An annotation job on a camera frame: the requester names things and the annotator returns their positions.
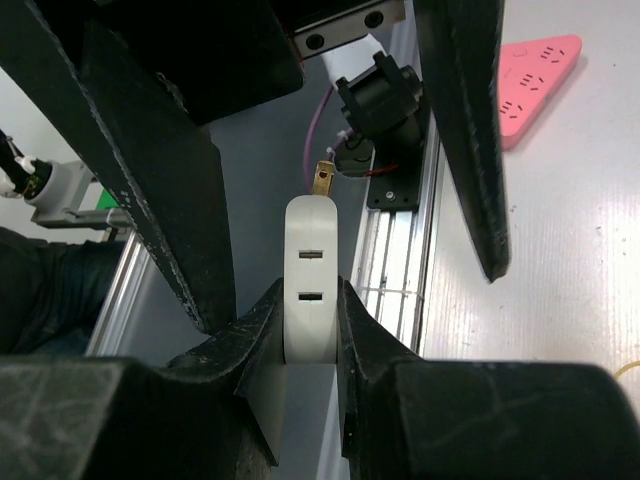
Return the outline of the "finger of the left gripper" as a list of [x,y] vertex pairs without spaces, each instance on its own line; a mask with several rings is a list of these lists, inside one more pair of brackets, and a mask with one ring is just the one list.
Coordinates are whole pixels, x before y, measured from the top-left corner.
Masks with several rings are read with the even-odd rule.
[[413,4],[424,91],[477,258],[489,282],[510,264],[498,114],[502,1]]

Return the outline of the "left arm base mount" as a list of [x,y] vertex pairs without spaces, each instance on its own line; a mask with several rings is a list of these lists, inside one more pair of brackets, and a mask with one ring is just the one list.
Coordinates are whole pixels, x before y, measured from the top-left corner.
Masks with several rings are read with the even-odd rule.
[[398,154],[377,158],[373,143],[351,135],[334,148],[337,171],[369,182],[366,206],[386,212],[416,211],[420,203],[425,142],[404,158]]

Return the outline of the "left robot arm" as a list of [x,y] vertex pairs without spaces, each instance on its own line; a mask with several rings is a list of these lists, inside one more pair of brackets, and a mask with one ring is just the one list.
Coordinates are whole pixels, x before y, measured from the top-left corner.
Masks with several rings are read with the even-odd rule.
[[[509,266],[497,68],[500,1],[414,3],[421,69],[387,55],[338,92],[405,167],[434,119],[489,280]],[[5,1],[1,66],[124,208],[195,326],[235,317],[212,121],[300,90],[303,63],[402,20],[399,1]]]

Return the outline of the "pink triangular power strip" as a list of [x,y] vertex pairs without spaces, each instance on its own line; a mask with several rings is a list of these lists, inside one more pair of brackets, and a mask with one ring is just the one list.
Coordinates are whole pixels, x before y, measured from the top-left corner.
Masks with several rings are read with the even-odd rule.
[[498,112],[502,147],[514,148],[573,71],[582,51],[574,34],[501,46]]

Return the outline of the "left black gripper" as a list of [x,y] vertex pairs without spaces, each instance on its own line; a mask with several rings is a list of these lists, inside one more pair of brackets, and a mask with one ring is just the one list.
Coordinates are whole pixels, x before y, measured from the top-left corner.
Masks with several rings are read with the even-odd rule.
[[300,90],[302,60],[275,6],[99,2],[123,41],[73,8],[56,25],[34,1],[1,5],[2,68],[119,202],[206,334],[236,314],[220,153],[160,82],[198,125]]

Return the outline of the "white square charger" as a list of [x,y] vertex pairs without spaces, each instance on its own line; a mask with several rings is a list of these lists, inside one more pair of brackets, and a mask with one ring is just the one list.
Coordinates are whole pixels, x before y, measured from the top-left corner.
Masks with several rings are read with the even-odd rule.
[[284,225],[285,360],[337,359],[338,214],[330,198],[334,165],[320,161],[312,193],[289,202]]

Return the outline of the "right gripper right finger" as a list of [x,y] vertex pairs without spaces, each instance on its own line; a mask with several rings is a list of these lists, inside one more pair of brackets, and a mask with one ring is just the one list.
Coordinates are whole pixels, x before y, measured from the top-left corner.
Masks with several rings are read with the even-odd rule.
[[338,283],[342,454],[355,479],[635,479],[639,424],[589,364],[426,360]]

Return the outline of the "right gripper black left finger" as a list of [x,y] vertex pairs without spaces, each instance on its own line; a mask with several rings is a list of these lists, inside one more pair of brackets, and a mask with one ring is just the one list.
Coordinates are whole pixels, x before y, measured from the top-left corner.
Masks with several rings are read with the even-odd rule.
[[5,479],[266,479],[268,374],[284,385],[283,284],[241,318],[154,368],[132,358],[5,356]]

